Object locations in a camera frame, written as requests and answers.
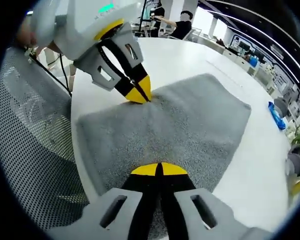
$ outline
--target blue object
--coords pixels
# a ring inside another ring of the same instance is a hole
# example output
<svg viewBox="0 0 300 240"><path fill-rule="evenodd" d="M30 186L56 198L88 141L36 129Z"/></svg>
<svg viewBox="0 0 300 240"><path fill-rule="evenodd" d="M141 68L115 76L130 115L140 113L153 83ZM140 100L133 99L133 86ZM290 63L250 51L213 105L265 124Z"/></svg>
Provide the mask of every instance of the blue object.
<svg viewBox="0 0 300 240"><path fill-rule="evenodd" d="M258 60L257 60L257 58L255 58L255 57L250 57L250 65L252 66L252 67L256 67L257 66L257 64L258 64Z"/></svg>
<svg viewBox="0 0 300 240"><path fill-rule="evenodd" d="M276 125L278 126L278 128L280 130L284 130L286 129L286 124L285 122L280 118L280 116L278 115L277 111L275 110L275 105L273 102L270 102L268 103L268 108L271 112L271 115L276 123Z"/></svg>

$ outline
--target window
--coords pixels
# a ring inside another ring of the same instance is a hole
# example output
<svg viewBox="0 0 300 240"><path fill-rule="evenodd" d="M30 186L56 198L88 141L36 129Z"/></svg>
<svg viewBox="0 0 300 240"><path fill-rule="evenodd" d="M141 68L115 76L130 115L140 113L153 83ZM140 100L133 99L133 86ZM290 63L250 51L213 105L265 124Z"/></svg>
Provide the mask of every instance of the window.
<svg viewBox="0 0 300 240"><path fill-rule="evenodd" d="M195 12L195 16L193 19L192 27L196 29L201 29L201 34L209 34L209 30L211 27L211 23L214 16L207 12L206 10L202 9L201 7L198 7Z"/></svg>
<svg viewBox="0 0 300 240"><path fill-rule="evenodd" d="M216 22L216 26L213 32L213 35L216 36L218 39L224 39L227 31L227 25L218 19Z"/></svg>

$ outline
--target robotic arm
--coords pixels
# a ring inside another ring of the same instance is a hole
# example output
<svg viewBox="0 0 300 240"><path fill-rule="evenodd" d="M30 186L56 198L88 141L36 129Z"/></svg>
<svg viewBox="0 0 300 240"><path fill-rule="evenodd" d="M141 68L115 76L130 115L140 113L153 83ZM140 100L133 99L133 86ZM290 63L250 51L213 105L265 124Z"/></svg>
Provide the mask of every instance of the robotic arm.
<svg viewBox="0 0 300 240"><path fill-rule="evenodd" d="M141 7L135 0L41 0L33 10L31 28L39 47L54 41L95 85L115 88L129 101L143 104L151 100L151 83L129 23ZM113 53L124 73L102 47Z"/></svg>

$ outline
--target blue bag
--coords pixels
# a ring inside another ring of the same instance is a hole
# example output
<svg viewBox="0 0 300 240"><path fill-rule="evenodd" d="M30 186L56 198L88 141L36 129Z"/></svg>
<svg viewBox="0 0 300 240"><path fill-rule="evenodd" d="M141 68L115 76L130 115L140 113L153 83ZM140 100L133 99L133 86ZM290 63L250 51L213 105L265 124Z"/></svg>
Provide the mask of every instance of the blue bag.
<svg viewBox="0 0 300 240"><path fill-rule="evenodd" d="M273 102L269 101L268 103L268 108L271 112L271 115L276 123L276 125L278 126L278 128L280 130L284 130L286 129L286 124L285 122L280 118L279 114L277 113L277 111L275 110L275 105L273 104Z"/></svg>

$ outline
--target computer monitor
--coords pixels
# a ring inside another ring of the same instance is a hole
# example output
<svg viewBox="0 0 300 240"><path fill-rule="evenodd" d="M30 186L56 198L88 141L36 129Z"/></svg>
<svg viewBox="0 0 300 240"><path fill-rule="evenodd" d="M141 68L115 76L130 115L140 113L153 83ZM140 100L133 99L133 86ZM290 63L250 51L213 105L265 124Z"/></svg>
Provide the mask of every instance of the computer monitor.
<svg viewBox="0 0 300 240"><path fill-rule="evenodd" d="M264 60L265 55L259 50L254 50L254 55L259 59L260 62Z"/></svg>
<svg viewBox="0 0 300 240"><path fill-rule="evenodd" d="M242 49L244 49L246 51L250 50L250 46L248 44L244 43L243 41L240 41L239 48L242 48Z"/></svg>

